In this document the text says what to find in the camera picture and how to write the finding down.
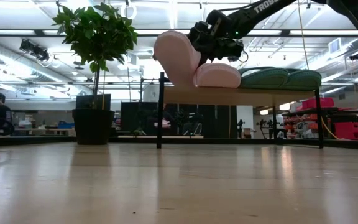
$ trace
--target plant stem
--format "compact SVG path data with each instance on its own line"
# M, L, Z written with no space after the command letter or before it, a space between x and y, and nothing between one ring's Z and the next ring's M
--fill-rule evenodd
M99 87L99 77L100 77L100 66L98 64L98 69L96 71L96 75L94 78L94 86L93 86L93 109L97 108L98 103L98 87Z

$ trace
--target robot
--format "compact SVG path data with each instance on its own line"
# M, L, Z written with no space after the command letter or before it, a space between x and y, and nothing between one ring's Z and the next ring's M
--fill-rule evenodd
M244 45L239 40L245 37L260 21L275 14L296 0L261 0L235 9L213 10L206 22L200 21L190 29L188 38L201 53L199 66L218 58L228 57L236 61L241 56ZM336 12L348 17L358 30L358 0L314 0L327 4ZM226 16L224 11L233 11Z

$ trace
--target ceiling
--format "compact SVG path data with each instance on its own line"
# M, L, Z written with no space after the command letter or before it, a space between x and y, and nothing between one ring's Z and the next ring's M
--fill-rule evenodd
M60 1L63 5L76 9L78 7L99 4L101 1L92 0L67 0ZM136 29L189 29L195 22L205 20L205 17L213 9L235 8L252 3L252 0L148 0L131 1L127 9L128 17L133 17L132 25ZM301 18L303 28L309 29L354 29L351 22L344 16L335 13L330 7L313 3L308 9L307 1L301 0ZM110 1L114 7L124 11L125 1ZM74 61L79 61L73 56L70 45L62 45L63 37L19 37L7 36L8 30L49 30L52 17L57 14L55 0L0 0L0 55L5 55L15 63L30 68L33 75L30 77L10 75L0 72L0 81L4 82L52 82L50 84L0 85L4 89L7 98L63 98L71 99L78 94L90 94L92 85L54 84L56 80L61 82L84 82L92 78L89 66L83 66L83 70L76 69ZM255 29L300 29L298 5L296 3L282 9L276 14L255 26ZM51 59L45 63L38 63L30 55L23 55L19 50L22 39L48 48ZM140 78L158 78L162 71L158 62L151 58L153 44L156 37L139 37L135 49L128 54L127 63L119 65L116 62L108 62L110 72L102 77L100 82L114 82L108 85L100 85L102 92L111 93L116 100L131 100L140 98ZM307 37L305 38L306 56L311 62L311 68L321 72L324 77L335 75L346 69L357 67L358 61L346 61L346 57L340 55L333 57L328 52L328 44L336 37ZM352 42L355 38L342 38L342 45ZM249 60L230 63L227 59L221 62L230 63L235 67L260 67L277 66L286 68L305 68L306 60L303 49L303 40L299 37L244 37L243 43ZM355 53L343 51L342 54ZM358 77L358 70L352 71L352 75L344 73L330 82L344 82L347 78ZM129 93L128 81L131 83Z

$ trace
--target potted plant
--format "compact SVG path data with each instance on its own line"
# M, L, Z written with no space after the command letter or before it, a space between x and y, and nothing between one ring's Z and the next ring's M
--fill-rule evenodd
M92 104L73 110L77 143L107 144L114 113L97 107L100 71L109 71L106 61L123 64L123 55L133 50L137 33L131 26L132 20L105 3L75 11L58 4L58 14L53 20L55 26L60 26L58 34L65 33L63 44L71 44L75 55L81 57L81 64L88 62L94 73Z

